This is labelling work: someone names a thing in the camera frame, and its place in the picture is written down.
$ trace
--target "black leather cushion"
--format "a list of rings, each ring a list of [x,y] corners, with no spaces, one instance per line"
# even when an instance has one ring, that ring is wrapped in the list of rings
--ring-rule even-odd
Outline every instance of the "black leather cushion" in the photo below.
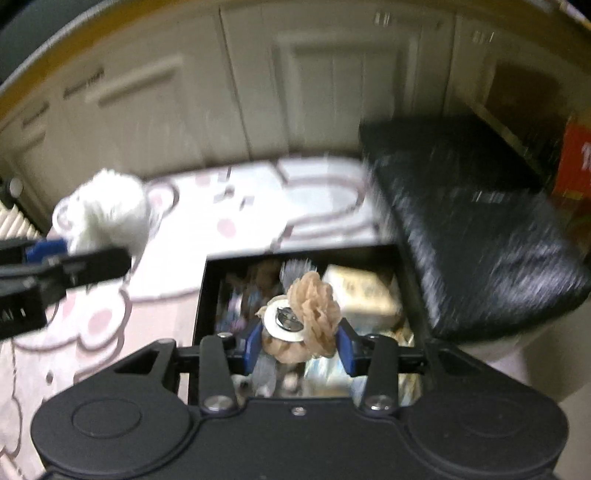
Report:
[[[476,119],[363,125],[433,336],[511,335],[580,305],[591,273],[535,176]]]

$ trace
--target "brown plush toy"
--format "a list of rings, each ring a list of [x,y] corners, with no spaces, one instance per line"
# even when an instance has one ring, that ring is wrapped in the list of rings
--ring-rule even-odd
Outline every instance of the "brown plush toy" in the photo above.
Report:
[[[283,364],[332,357],[341,320],[332,287],[317,272],[296,280],[287,295],[274,297],[257,315],[263,320],[262,347]]]

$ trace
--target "gray fabric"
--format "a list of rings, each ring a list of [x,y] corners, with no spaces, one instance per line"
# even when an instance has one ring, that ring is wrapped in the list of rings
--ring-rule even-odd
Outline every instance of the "gray fabric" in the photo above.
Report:
[[[52,35],[102,0],[34,0],[0,31],[0,82]]]

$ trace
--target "metal screw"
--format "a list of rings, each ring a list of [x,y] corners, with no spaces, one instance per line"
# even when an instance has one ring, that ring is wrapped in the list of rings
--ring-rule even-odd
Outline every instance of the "metal screw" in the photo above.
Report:
[[[230,410],[233,406],[233,400],[225,395],[213,395],[206,398],[203,402],[203,407],[212,413],[220,413],[222,411]]]
[[[365,400],[365,405],[373,411],[387,412],[392,410],[394,402],[387,395],[372,395]]]
[[[291,409],[291,414],[295,415],[296,417],[303,417],[306,415],[306,409],[304,407],[293,407]]]

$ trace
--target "cabinet handle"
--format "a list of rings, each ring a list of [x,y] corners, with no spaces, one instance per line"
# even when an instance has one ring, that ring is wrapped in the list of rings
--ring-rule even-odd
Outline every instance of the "cabinet handle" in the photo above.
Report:
[[[485,43],[491,43],[495,38],[495,32],[486,34],[481,30],[474,30],[472,34],[472,43],[476,45],[484,45]]]
[[[41,105],[39,110],[37,110],[34,114],[22,119],[21,128],[23,130],[25,130],[26,127],[31,125],[31,123],[33,123],[35,120],[37,120],[41,115],[43,115],[48,110],[49,110],[49,102],[46,100],[45,102],[43,102],[43,104]]]
[[[71,87],[64,88],[64,100],[71,97],[75,93],[87,89],[89,86],[94,85],[98,82],[101,78],[105,76],[105,69],[103,67],[99,67],[96,72],[94,72],[91,76],[87,79],[81,80]]]
[[[390,25],[390,19],[392,15],[390,12],[382,12],[378,10],[374,15],[374,25],[376,27],[387,27]]]

